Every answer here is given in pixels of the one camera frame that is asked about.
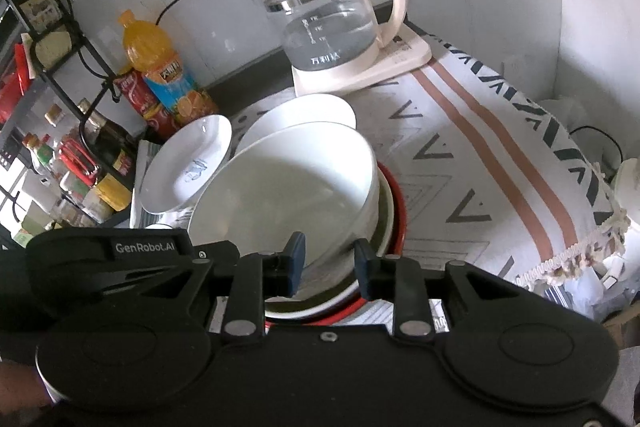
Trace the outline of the person's hand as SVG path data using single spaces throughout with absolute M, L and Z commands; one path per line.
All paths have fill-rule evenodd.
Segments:
M 1 363 L 2 426 L 27 426 L 51 404 L 35 367 L 11 361 Z

